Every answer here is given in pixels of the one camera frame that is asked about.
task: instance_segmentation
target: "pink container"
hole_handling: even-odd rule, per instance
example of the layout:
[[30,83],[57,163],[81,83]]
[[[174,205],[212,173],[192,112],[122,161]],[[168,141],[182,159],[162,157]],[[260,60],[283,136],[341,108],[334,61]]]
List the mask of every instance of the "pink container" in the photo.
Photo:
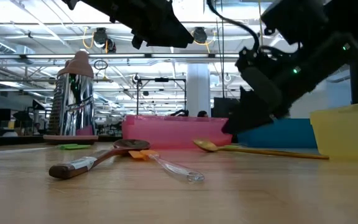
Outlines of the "pink container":
[[152,149],[197,149],[193,140],[209,139],[217,146],[231,144],[232,136],[221,128],[226,118],[127,115],[122,123],[124,139],[140,139]]

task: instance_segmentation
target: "wooden table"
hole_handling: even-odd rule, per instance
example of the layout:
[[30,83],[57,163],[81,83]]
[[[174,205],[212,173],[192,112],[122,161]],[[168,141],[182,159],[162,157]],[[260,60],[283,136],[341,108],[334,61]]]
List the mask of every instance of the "wooden table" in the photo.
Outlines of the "wooden table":
[[[358,163],[233,152],[160,151],[201,171],[186,184],[152,162],[117,157],[70,180],[50,166],[93,149],[0,153],[0,223],[358,224]],[[6,146],[24,149],[44,145]]]

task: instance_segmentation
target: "yellow plastic bin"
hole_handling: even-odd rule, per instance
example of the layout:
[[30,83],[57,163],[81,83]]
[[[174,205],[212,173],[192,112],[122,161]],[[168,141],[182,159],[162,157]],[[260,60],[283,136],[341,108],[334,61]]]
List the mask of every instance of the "yellow plastic bin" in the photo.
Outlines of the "yellow plastic bin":
[[358,160],[358,105],[315,111],[310,122],[320,154]]

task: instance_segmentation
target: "gold spoon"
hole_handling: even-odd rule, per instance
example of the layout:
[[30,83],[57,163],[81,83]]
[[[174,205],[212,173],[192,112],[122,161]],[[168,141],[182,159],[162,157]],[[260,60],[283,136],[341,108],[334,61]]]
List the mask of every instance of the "gold spoon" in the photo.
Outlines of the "gold spoon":
[[244,147],[232,147],[232,146],[222,146],[217,147],[209,140],[205,139],[195,139],[193,142],[202,150],[206,152],[218,152],[218,151],[231,151],[231,152],[246,152],[252,154],[262,154],[270,156],[287,156],[287,157],[297,157],[297,158],[306,158],[306,159],[329,159],[328,156],[315,155],[315,154],[306,154],[306,153],[296,153],[296,152],[283,152],[283,151],[273,151],[273,150],[258,150],[258,149],[247,149]]

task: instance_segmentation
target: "green sponge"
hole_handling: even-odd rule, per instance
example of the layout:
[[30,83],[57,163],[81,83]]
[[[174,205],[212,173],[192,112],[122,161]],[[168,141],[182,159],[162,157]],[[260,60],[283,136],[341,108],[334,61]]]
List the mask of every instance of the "green sponge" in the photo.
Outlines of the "green sponge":
[[75,150],[75,149],[87,149],[90,145],[79,145],[79,144],[63,144],[59,145],[61,150]]

